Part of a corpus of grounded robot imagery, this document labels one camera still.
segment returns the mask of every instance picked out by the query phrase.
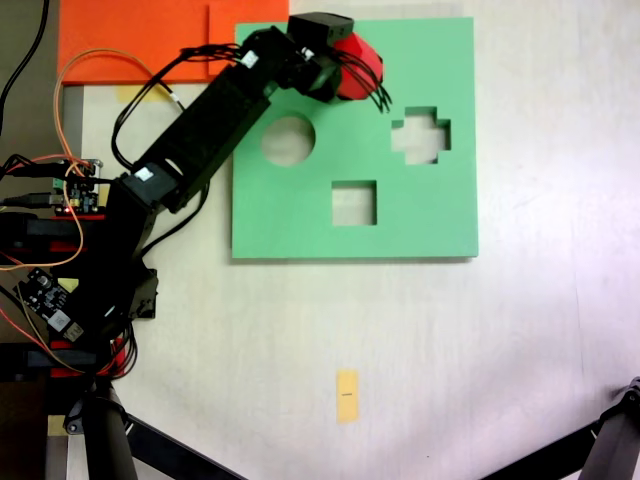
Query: cross-shaped hole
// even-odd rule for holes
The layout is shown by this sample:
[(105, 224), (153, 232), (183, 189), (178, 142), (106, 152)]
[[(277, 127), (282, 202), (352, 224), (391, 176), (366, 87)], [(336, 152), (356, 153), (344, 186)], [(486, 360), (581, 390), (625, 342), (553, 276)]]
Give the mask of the cross-shaped hole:
[(407, 165), (438, 163), (438, 155), (451, 150), (451, 122), (438, 119), (433, 107), (409, 107), (404, 120), (391, 124), (391, 147), (404, 152)]

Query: white label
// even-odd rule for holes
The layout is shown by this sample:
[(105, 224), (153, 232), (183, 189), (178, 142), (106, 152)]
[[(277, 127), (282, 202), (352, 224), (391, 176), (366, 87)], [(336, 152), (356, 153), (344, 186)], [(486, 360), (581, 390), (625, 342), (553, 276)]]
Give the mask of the white label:
[(256, 55), (256, 53), (253, 50), (249, 50), (247, 53), (245, 53), (244, 57), (242, 57), (242, 60), (240, 60), (240, 63), (247, 68), (253, 68), (253, 66), (258, 61), (258, 58), (259, 57)]
[(61, 332), (64, 327), (66, 327), (71, 319), (64, 313), (62, 310), (58, 310), (56, 313), (51, 315), (49, 319), (49, 325), (55, 328), (58, 332)]
[(313, 53), (313, 52), (312, 52), (311, 50), (309, 50), (307, 47), (304, 47), (304, 48), (302, 49), (302, 54), (304, 55), (304, 59), (305, 59), (306, 61), (309, 61), (309, 59), (310, 59), (310, 58), (312, 58), (312, 57), (315, 55), (315, 53)]
[(64, 332), (64, 336), (70, 341), (75, 342), (80, 335), (84, 333), (84, 330), (76, 322), (73, 322), (69, 329)]
[(151, 177), (153, 177), (153, 173), (147, 167), (142, 167), (140, 170), (134, 173), (134, 175), (136, 176), (136, 178), (139, 178), (143, 182), (146, 182)]

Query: circular hole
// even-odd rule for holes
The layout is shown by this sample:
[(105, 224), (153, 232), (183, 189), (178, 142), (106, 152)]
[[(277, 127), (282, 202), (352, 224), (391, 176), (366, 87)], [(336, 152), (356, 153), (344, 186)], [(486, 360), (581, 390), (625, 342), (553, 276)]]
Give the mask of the circular hole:
[(262, 153), (282, 167), (304, 162), (316, 143), (316, 131), (306, 118), (283, 117), (269, 125), (262, 137)]

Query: yellow sticky note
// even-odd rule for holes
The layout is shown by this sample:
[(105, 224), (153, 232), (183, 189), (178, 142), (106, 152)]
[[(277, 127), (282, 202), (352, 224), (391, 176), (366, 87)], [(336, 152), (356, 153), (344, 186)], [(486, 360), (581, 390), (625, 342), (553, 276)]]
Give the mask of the yellow sticky note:
[(358, 371), (338, 370), (336, 379), (338, 394), (338, 423), (358, 420)]
[(98, 187), (98, 206), (106, 207), (109, 198), (109, 188), (111, 185), (100, 185)]
[(64, 288), (67, 292), (73, 292), (76, 288), (78, 288), (78, 279), (77, 278), (59, 278), (58, 284)]
[(49, 415), (47, 417), (49, 437), (66, 437), (67, 431), (64, 429), (64, 415)]
[[(133, 100), (133, 97), (135, 97), (138, 94), (141, 88), (142, 88), (142, 85), (117, 85), (116, 98), (120, 103), (129, 103), (131, 100)], [(149, 91), (149, 93), (147, 93), (144, 96), (142, 101), (143, 102), (166, 102), (166, 101), (171, 101), (171, 98), (169, 97), (169, 94), (164, 88), (156, 85)]]

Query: black tripod leg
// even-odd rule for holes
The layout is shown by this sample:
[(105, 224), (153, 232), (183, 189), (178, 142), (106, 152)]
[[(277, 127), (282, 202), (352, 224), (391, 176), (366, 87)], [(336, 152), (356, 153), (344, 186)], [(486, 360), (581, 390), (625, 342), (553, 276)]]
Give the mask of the black tripod leg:
[(115, 403), (89, 397), (82, 426), (91, 480), (138, 480), (122, 410)]
[(483, 480), (561, 480), (568, 477), (585, 464), (595, 442), (598, 425), (598, 422), (593, 422)]
[(640, 453), (640, 426), (627, 410), (602, 425), (580, 480), (631, 480)]
[(133, 456), (170, 478), (246, 480), (136, 417), (129, 415), (129, 422), (129, 445)]

